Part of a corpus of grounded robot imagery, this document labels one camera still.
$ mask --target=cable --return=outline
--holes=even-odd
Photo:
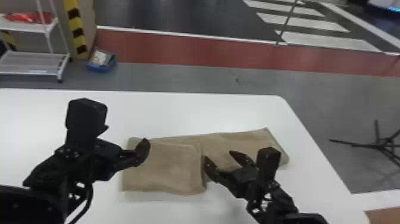
[[[78,222],[78,220],[89,210],[89,207],[92,204],[92,200],[93,200],[93,184],[90,183],[89,189],[87,190],[87,202],[85,207],[68,224],[75,224],[76,222]]]

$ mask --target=red stripe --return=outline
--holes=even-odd
[[[213,39],[98,30],[95,46],[119,62],[182,64],[400,76],[398,57],[372,52],[273,46]]]

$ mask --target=white line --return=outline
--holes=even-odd
[[[266,23],[276,23],[276,24],[284,24],[286,21],[286,16],[283,15],[272,15],[266,13],[257,13],[258,16],[264,20]],[[299,27],[309,27],[315,29],[323,29],[323,30],[335,30],[341,32],[349,32],[344,27],[337,23],[323,21],[323,20],[309,20],[307,18],[290,18],[287,23],[289,26],[299,26]]]
[[[251,1],[251,0],[245,0],[245,2],[249,7],[261,8],[261,9],[265,9],[265,10],[289,12],[290,9],[292,8],[290,5],[280,5],[280,4],[273,4],[273,3],[267,3],[267,2],[258,2],[258,1]],[[314,10],[311,8],[304,8],[304,7],[295,7],[293,12],[300,13],[300,14],[307,14],[307,15],[317,15],[320,17],[325,16],[325,15],[321,14],[320,12],[318,12],[317,10]]]
[[[386,55],[390,55],[390,56],[399,56],[399,55],[400,55],[400,53],[398,53],[398,52],[388,52],[388,51],[385,51],[385,52],[383,52],[383,53],[385,53]]]
[[[333,36],[311,35],[294,32],[284,32],[282,39],[284,39],[288,44],[381,52],[375,46],[359,39],[337,38]]]
[[[353,194],[352,197],[364,211],[400,206],[400,190]]]
[[[230,37],[223,37],[223,36],[199,35],[199,34],[191,34],[191,33],[143,30],[143,29],[136,29],[136,28],[115,27],[115,26],[97,26],[97,29],[132,32],[132,33],[168,35],[168,36],[182,36],[182,37],[186,37],[186,38],[203,38],[203,39],[213,39],[213,40],[222,40],[222,41],[238,41],[238,42],[247,42],[247,43],[275,44],[275,42],[276,42],[276,41],[265,41],[265,40],[256,40],[256,39],[243,39],[243,38],[230,38]]]
[[[289,3],[295,2],[295,0],[275,0],[275,1],[289,2]],[[299,4],[299,5],[304,5],[304,2],[302,2],[302,1],[297,1],[297,4]]]
[[[386,33],[383,30],[378,29],[377,27],[367,23],[366,21],[346,12],[345,10],[332,5],[330,3],[323,3],[320,2],[321,5],[325,6],[326,8],[338,13],[339,15],[347,18],[348,20],[351,20],[353,23],[363,27],[364,29],[370,31],[371,33],[374,33],[375,35],[381,37],[382,39],[386,40],[387,42],[391,43],[392,45],[397,46],[400,49],[400,40],[397,39],[396,37]]]

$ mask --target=metal shelf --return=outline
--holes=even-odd
[[[69,58],[70,54],[7,51],[0,59],[0,74],[36,74],[61,78]]]
[[[0,30],[30,32],[30,33],[50,33],[58,23],[58,18],[53,18],[51,24],[24,23],[18,21],[9,21],[0,17]]]
[[[40,15],[42,24],[22,23],[18,21],[9,21],[0,17],[0,30],[9,30],[17,32],[43,33],[46,37],[47,45],[50,53],[34,53],[34,52],[18,52],[12,51],[8,44],[5,44],[7,52],[0,58],[0,74],[25,74],[40,76],[56,76],[59,83],[63,81],[63,71],[70,59],[70,51],[68,50],[67,41],[63,30],[58,22],[58,16],[54,0],[49,0],[51,11],[55,18],[51,24],[45,24],[42,5],[40,0],[36,0],[37,11]],[[64,42],[66,54],[54,54],[50,41],[50,32],[58,26],[62,41]]]

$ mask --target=black tripod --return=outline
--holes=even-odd
[[[400,145],[396,145],[394,141],[394,139],[398,135],[400,135],[400,129],[387,138],[380,137],[378,120],[374,121],[374,129],[375,129],[375,141],[370,144],[359,144],[354,142],[341,141],[337,139],[330,139],[330,141],[345,145],[351,145],[352,147],[372,148],[373,150],[378,150],[388,159],[390,159],[393,163],[395,163],[398,167],[400,167],[400,157],[395,153],[395,148],[399,148]]]

